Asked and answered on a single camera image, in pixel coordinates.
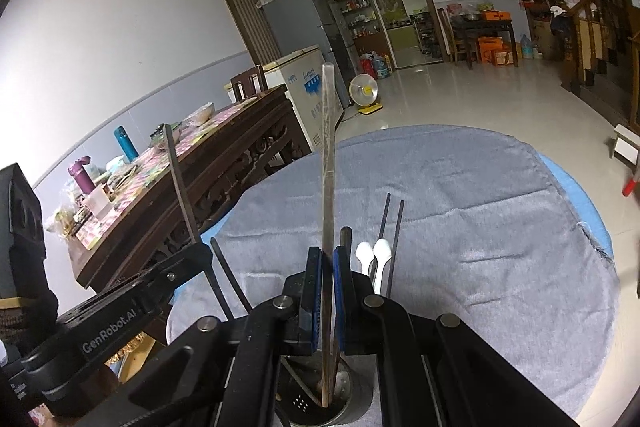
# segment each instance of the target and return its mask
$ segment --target gray refrigerator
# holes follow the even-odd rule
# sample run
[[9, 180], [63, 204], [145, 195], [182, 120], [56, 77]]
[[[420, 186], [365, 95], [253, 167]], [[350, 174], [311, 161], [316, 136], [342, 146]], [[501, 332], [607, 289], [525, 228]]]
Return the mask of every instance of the gray refrigerator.
[[342, 107], [351, 103], [348, 86], [358, 74], [358, 53], [344, 18], [330, 0], [262, 0], [261, 9], [283, 55], [318, 45], [335, 65], [335, 90]]

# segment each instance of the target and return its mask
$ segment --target orange box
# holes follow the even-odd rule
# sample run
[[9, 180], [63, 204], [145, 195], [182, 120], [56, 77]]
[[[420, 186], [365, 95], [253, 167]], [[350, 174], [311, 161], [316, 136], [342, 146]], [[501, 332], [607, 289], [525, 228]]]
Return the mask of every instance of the orange box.
[[511, 14], [509, 12], [498, 12], [496, 10], [489, 10], [482, 12], [482, 17], [485, 21], [510, 21]]
[[491, 52], [503, 48], [504, 43], [501, 37], [478, 37], [478, 54], [481, 62], [491, 62]]
[[509, 66], [513, 64], [513, 52], [511, 46], [505, 46], [501, 50], [491, 51], [491, 62], [494, 66]]

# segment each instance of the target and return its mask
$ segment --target metal screw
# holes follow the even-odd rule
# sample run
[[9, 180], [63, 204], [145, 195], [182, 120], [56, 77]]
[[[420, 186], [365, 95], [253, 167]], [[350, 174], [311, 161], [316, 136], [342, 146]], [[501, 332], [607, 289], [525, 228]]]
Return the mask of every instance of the metal screw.
[[293, 299], [288, 295], [278, 295], [273, 299], [273, 305], [279, 310], [284, 310], [293, 304]]
[[446, 328], [457, 328], [460, 325], [460, 317], [453, 313], [445, 313], [440, 316], [440, 322]]
[[385, 303], [385, 299], [383, 299], [380, 295], [375, 295], [372, 293], [371, 295], [367, 295], [364, 298], [364, 305], [369, 308], [380, 308], [382, 304]]
[[207, 315], [206, 317], [200, 317], [196, 322], [196, 327], [200, 331], [211, 331], [218, 325], [218, 319], [212, 317], [211, 315]]

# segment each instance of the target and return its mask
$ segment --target red handle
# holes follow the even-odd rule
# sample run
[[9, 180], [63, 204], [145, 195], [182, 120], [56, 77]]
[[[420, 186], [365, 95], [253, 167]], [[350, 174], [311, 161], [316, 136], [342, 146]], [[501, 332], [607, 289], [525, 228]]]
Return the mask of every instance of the red handle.
[[638, 183], [637, 181], [631, 178], [628, 181], [628, 183], [625, 185], [625, 188], [622, 189], [622, 195], [626, 198], [629, 194], [631, 194], [634, 191], [634, 188], [636, 188], [637, 183]]

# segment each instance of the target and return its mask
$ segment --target white spoon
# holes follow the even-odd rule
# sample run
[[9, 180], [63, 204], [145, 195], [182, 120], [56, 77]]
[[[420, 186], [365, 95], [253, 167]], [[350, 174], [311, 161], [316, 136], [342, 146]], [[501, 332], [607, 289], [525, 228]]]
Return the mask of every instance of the white spoon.
[[362, 241], [358, 247], [356, 248], [356, 257], [360, 264], [362, 265], [362, 273], [369, 276], [369, 267], [371, 263], [375, 259], [375, 255], [373, 254], [373, 249], [371, 245], [367, 243], [367, 241]]
[[379, 239], [373, 246], [373, 255], [378, 260], [378, 270], [373, 280], [373, 293], [380, 295], [382, 290], [382, 273], [385, 270], [385, 264], [391, 259], [391, 247], [386, 239]]

